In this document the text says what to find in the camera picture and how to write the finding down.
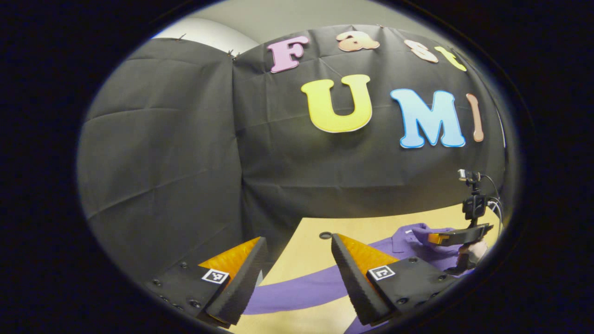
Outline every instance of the black fabric backdrop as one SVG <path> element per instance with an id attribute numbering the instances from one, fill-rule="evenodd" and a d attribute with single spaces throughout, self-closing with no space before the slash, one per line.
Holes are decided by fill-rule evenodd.
<path id="1" fill-rule="evenodd" d="M 380 47 L 341 51 L 336 36 L 351 30 Z M 309 39 L 299 66 L 272 74 L 266 46 L 296 36 Z M 418 58 L 405 39 L 427 46 L 439 63 Z M 78 182 L 94 234 L 118 266 L 144 282 L 181 260 L 202 261 L 257 236 L 267 237 L 270 267 L 302 217 L 387 216 L 461 203 L 469 189 L 457 179 L 460 168 L 490 175 L 501 189 L 510 164 L 502 126 L 506 145 L 515 140 L 502 116 L 513 108 L 496 104 L 503 97 L 493 97 L 499 92 L 472 61 L 458 54 L 467 67 L 460 71 L 436 46 L 456 53 L 378 26 L 302 31 L 235 61 L 196 42 L 149 40 L 107 80 L 83 127 Z M 352 74 L 371 78 L 370 122 L 349 133 L 319 130 L 301 86 L 333 80 L 334 110 L 347 115 L 353 99 L 340 79 Z M 429 107 L 435 91 L 452 93 L 465 146 L 402 148 L 394 89 L 414 90 Z M 479 100 L 480 143 L 472 138 L 467 93 Z M 483 188 L 494 194 L 489 183 Z"/>

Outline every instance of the pink letter f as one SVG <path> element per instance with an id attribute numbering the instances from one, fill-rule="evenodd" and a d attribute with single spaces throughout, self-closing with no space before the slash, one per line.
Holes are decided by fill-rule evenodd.
<path id="1" fill-rule="evenodd" d="M 303 55 L 303 46 L 301 44 L 308 42 L 307 37 L 299 36 L 268 45 L 268 49 L 272 50 L 272 58 L 274 59 L 274 66 L 272 66 L 270 72 L 278 73 L 297 67 L 299 62 L 293 60 L 291 55 L 295 55 L 297 58 L 301 57 Z"/>

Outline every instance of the screw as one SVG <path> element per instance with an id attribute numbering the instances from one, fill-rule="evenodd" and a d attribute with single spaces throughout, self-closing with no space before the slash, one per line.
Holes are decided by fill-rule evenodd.
<path id="1" fill-rule="evenodd" d="M 190 304 L 191 307 L 200 308 L 200 303 L 198 303 L 195 300 L 190 300 L 188 303 Z"/>

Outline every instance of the wall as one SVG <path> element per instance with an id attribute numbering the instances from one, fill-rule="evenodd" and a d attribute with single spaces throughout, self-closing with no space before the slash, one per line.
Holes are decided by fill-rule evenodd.
<path id="1" fill-rule="evenodd" d="M 231 51 L 232 55 L 245 52 L 259 45 L 248 36 L 224 24 L 203 18 L 187 17 L 155 35 L 153 38 L 180 38 L 206 44 L 221 51 Z"/>
<path id="2" fill-rule="evenodd" d="M 226 0 L 189 17 L 220 22 L 258 43 L 296 31 L 342 24 L 381 24 L 442 43 L 445 39 L 409 15 L 368 0 Z"/>

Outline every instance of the foam letter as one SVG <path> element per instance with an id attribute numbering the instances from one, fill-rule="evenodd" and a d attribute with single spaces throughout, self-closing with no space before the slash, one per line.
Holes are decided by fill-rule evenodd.
<path id="1" fill-rule="evenodd" d="M 444 135 L 441 137 L 441 144 L 443 146 L 462 147 L 466 144 L 460 131 L 454 108 L 454 96 L 451 93 L 436 91 L 431 110 L 413 90 L 396 89 L 390 93 L 390 96 L 398 101 L 402 110 L 405 136 L 400 139 L 400 145 L 405 149 L 422 147 L 425 144 L 425 140 L 419 134 L 419 126 L 433 146 L 437 144 L 442 125 Z"/>
<path id="2" fill-rule="evenodd" d="M 350 115 L 336 115 L 332 108 L 330 88 L 332 80 L 316 80 L 304 84 L 301 91 L 307 95 L 309 117 L 314 125 L 326 132 L 350 132 L 364 127 L 371 119 L 371 98 L 367 90 L 370 81 L 367 75 L 355 74 L 343 77 L 341 82 L 350 86 L 355 110 Z"/>
<path id="3" fill-rule="evenodd" d="M 358 51 L 361 49 L 376 49 L 380 46 L 379 42 L 371 39 L 371 37 L 362 31 L 347 31 L 336 36 L 339 40 L 338 48 L 342 51 Z"/>
<path id="4" fill-rule="evenodd" d="M 479 110 L 479 100 L 472 94 L 466 94 L 466 99 L 472 108 L 472 118 L 475 120 L 475 132 L 473 133 L 475 141 L 482 141 L 485 134 L 482 132 L 481 112 Z"/>
<path id="5" fill-rule="evenodd" d="M 460 64 L 457 60 L 456 60 L 456 56 L 454 56 L 453 53 L 449 52 L 448 50 L 440 47 L 440 46 L 436 46 L 435 50 L 443 53 L 443 55 L 445 56 L 445 58 L 447 60 L 449 60 L 451 62 L 452 65 L 454 65 L 455 67 L 457 67 L 459 70 L 466 72 L 466 67 L 464 67 L 464 65 Z"/>
<path id="6" fill-rule="evenodd" d="M 291 55 L 297 58 L 303 55 L 303 46 L 301 44 L 309 43 L 305 36 L 299 36 L 288 40 L 268 45 L 268 49 L 272 51 L 272 58 L 274 59 L 274 66 L 270 69 L 272 73 L 282 72 L 291 68 L 297 67 L 299 62 L 293 60 Z"/>
<path id="7" fill-rule="evenodd" d="M 414 53 L 420 59 L 429 62 L 438 62 L 437 57 L 433 53 L 431 53 L 425 45 L 409 39 L 405 40 L 405 44 L 410 48 L 412 53 Z"/>

